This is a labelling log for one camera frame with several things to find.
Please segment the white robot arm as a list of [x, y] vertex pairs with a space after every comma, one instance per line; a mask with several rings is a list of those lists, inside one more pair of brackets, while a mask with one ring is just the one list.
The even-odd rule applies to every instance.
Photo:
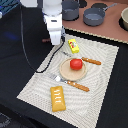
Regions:
[[62, 0], [20, 0], [20, 3], [28, 8], [42, 9], [51, 43], [59, 45], [62, 32]]

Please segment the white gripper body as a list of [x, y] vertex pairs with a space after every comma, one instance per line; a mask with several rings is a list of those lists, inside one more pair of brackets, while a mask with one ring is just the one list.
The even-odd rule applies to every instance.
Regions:
[[51, 43], [53, 45], [59, 45], [62, 36], [62, 15], [59, 14], [57, 16], [44, 16], [44, 21], [47, 26], [47, 30], [49, 31]]

